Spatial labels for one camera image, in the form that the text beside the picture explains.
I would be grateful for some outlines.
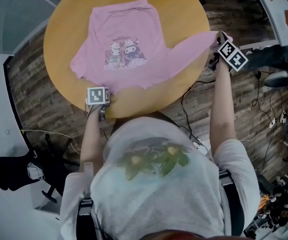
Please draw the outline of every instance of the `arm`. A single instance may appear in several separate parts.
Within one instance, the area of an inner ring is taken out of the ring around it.
[[[220,58],[216,69],[215,93],[210,117],[210,145],[213,155],[225,140],[236,138],[229,68]]]
[[[100,145],[99,131],[99,111],[100,106],[96,108],[88,117],[86,129],[80,151],[80,167],[79,171],[84,171],[84,164],[92,162],[94,175],[103,166],[103,156]]]

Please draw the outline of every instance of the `white wall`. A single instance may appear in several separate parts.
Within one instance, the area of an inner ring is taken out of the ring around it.
[[[28,151],[16,124],[9,103],[2,64],[8,55],[0,54],[0,157],[22,156]],[[47,190],[45,182],[18,189],[0,189],[0,240],[55,240],[59,224],[48,221],[33,208],[44,202],[40,191]]]

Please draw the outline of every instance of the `wrist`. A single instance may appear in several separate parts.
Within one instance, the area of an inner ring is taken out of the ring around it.
[[[225,62],[223,58],[219,58],[219,62],[217,64],[217,70],[226,70],[229,72],[229,65]]]
[[[87,118],[99,117],[99,112],[102,105],[93,105],[89,108],[89,112],[87,113]]]
[[[101,157],[101,154],[99,152],[93,154],[81,154],[79,158],[79,165],[84,166],[88,163],[95,163],[99,159],[99,157]]]

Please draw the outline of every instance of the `white t-shirt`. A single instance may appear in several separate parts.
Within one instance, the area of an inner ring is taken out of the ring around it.
[[[210,161],[175,125],[141,117],[118,129],[104,149],[96,174],[67,176],[61,233],[76,239],[78,204],[90,191],[93,215],[118,240],[136,240],[164,230],[210,238],[231,235],[230,210],[219,180],[228,170],[236,184],[246,228],[260,203],[254,168],[236,139],[223,142]]]

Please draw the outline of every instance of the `pink t-shirt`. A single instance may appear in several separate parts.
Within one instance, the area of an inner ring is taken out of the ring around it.
[[[87,40],[70,67],[78,78],[109,87],[111,93],[131,86],[146,89],[187,67],[217,33],[202,32],[167,48],[158,12],[147,0],[95,7]]]

